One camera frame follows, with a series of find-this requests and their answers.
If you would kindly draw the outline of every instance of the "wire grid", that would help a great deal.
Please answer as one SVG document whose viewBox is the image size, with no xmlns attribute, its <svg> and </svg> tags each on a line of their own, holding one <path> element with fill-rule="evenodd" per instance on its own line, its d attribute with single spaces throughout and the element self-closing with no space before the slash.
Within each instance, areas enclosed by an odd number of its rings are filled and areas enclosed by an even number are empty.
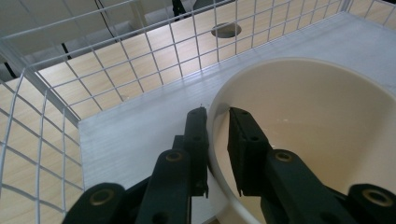
<svg viewBox="0 0 396 224">
<path fill-rule="evenodd" d="M 120 8 L 139 7 L 139 1 L 105 4 L 78 15 L 67 1 L 60 2 L 69 18 L 42 24 L 20 0 L 36 27 L 0 41 L 4 56 L 22 70 L 19 79 L 0 85 L 1 223 L 62 220 L 84 190 L 78 139 L 82 119 L 340 11 L 396 29 L 395 6 L 382 1 L 239 0 L 226 5 L 214 1 L 178 17 L 163 1 L 167 20 L 149 26 L 139 20 L 141 28 L 119 34 L 112 15 Z M 106 13 L 115 37 L 91 43 L 83 22 L 101 13 Z M 140 19 L 145 16 L 139 10 L 134 13 Z M 69 53 L 59 49 L 53 30 L 66 24 L 77 28 L 88 47 Z M 241 26 L 241 34 L 227 39 L 212 35 L 229 24 Z M 34 36 L 41 36 L 58 56 L 27 63 L 18 43 Z"/>
</svg>

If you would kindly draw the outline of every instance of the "white countertop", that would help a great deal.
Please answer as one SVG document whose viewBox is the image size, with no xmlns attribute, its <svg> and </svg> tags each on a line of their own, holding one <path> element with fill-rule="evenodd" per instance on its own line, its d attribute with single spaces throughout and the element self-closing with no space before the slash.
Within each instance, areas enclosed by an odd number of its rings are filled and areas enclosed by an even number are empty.
<svg viewBox="0 0 396 224">
<path fill-rule="evenodd" d="M 84 119 L 79 133 L 85 187 L 115 182 L 129 188 L 148 177 L 160 153 L 184 133 L 190 110 L 209 109 L 219 88 L 242 69 L 283 57 L 337 63 L 396 94 L 396 32 L 340 13 Z M 193 199 L 192 223 L 214 215 L 209 200 Z"/>
</svg>

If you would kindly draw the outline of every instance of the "wooden floor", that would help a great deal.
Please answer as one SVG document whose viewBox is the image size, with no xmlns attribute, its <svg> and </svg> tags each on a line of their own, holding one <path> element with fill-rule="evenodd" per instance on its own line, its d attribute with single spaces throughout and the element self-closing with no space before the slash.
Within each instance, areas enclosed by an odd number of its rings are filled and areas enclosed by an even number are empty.
<svg viewBox="0 0 396 224">
<path fill-rule="evenodd" d="M 328 0 L 307 0 L 303 10 L 302 0 L 284 5 L 281 3 L 285 1 L 274 2 L 278 7 L 271 11 L 265 9 L 272 6 L 272 1 L 257 1 L 255 9 L 254 1 L 240 0 L 237 1 L 238 5 L 231 3 L 216 8 L 216 17 L 214 10 L 209 10 L 193 18 L 165 24 L 145 34 L 122 40 L 95 53 L 82 55 L 38 73 L 68 105 L 71 105 L 81 119 L 85 119 L 145 91 L 187 76 L 200 68 L 293 32 L 311 22 L 320 21 L 336 13 L 339 7 L 338 3 L 322 7 Z M 365 16 L 370 5 L 371 1 L 368 0 L 355 1 L 351 13 Z M 312 8 L 319 9 L 309 13 Z M 371 8 L 367 19 L 379 23 L 384 23 L 392 11 L 389 5 L 379 3 L 374 3 Z M 215 26 L 215 21 L 216 24 L 235 21 L 235 12 L 240 20 L 238 25 L 242 28 L 237 38 L 215 38 L 208 32 Z M 301 12 L 306 14 L 299 18 Z M 396 13 L 392 14 L 385 25 L 396 29 Z M 14 79 L 7 85 L 16 90 L 18 82 L 19 79 Z M 4 85 L 0 85 L 0 92 L 0 108 L 3 111 L 0 113 L 0 140 L 3 141 L 8 133 L 7 113 L 11 108 L 12 92 Z M 83 186 L 81 167 L 75 163 L 80 162 L 79 146 L 76 144 L 79 139 L 78 129 L 68 121 L 64 125 L 63 115 L 50 102 L 46 104 L 45 116 L 53 123 L 44 120 L 43 129 L 40 129 L 40 115 L 35 109 L 42 111 L 44 97 L 26 80 L 21 84 L 19 95 L 32 106 L 21 99 L 17 99 L 15 103 L 14 121 L 7 141 L 11 148 L 6 153 L 2 182 L 36 196 L 34 163 L 40 161 L 44 167 L 39 170 L 40 199 L 68 209 L 82 192 L 75 186 Z M 64 141 L 63 126 L 64 132 L 70 136 Z M 41 131 L 45 141 L 40 147 Z M 68 156 L 65 161 L 63 154 L 56 149 L 62 151 L 64 146 L 65 154 Z M 42 148 L 40 157 L 37 154 L 38 148 Z M 64 176 L 68 183 L 63 187 L 61 179 L 56 176 L 63 176 L 64 167 Z M 60 222 L 63 218 L 62 213 L 43 204 L 40 206 L 40 214 L 42 223 Z M 33 222 L 35 202 L 12 190 L 2 188 L 0 223 Z"/>
</svg>

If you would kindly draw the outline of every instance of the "wire mesh cage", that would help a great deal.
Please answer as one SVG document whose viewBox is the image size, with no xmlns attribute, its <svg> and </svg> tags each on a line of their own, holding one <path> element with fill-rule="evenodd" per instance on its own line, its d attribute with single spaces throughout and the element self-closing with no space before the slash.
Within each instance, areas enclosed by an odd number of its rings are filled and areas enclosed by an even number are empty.
<svg viewBox="0 0 396 224">
<path fill-rule="evenodd" d="M 0 80 L 1 223 L 62 221 L 84 190 L 85 118 L 340 12 L 396 29 L 379 0 L 43 2 L 0 9 L 0 59 L 18 72 Z"/>
</svg>

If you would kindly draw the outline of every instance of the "circular hole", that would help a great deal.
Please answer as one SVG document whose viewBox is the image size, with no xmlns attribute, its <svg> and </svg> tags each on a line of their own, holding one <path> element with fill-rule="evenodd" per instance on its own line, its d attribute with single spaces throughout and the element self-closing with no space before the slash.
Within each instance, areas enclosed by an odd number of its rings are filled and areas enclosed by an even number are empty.
<svg viewBox="0 0 396 224">
<path fill-rule="evenodd" d="M 320 213 L 320 218 L 325 223 L 329 223 L 329 224 L 338 224 L 338 223 L 340 223 L 340 219 L 336 215 L 334 215 L 332 213 L 328 213 L 328 212 Z"/>
<path fill-rule="evenodd" d="M 291 155 L 287 152 L 277 152 L 275 157 L 279 161 L 291 161 Z"/>
<path fill-rule="evenodd" d="M 154 216 L 152 216 L 151 219 L 152 223 L 155 224 L 164 224 L 168 222 L 168 215 L 166 213 L 157 213 Z"/>
<path fill-rule="evenodd" d="M 172 152 L 166 155 L 167 161 L 180 161 L 183 156 L 179 152 Z"/>
<path fill-rule="evenodd" d="M 112 189 L 100 189 L 91 195 L 90 203 L 94 206 L 102 205 L 109 202 L 114 197 Z"/>
<path fill-rule="evenodd" d="M 231 38 L 236 35 L 241 34 L 242 28 L 236 24 L 235 22 L 233 23 L 221 23 L 212 29 L 212 35 L 218 38 Z"/>
<path fill-rule="evenodd" d="M 365 189 L 362 194 L 368 201 L 379 206 L 390 207 L 393 205 L 393 200 L 387 194 L 377 189 Z"/>
</svg>

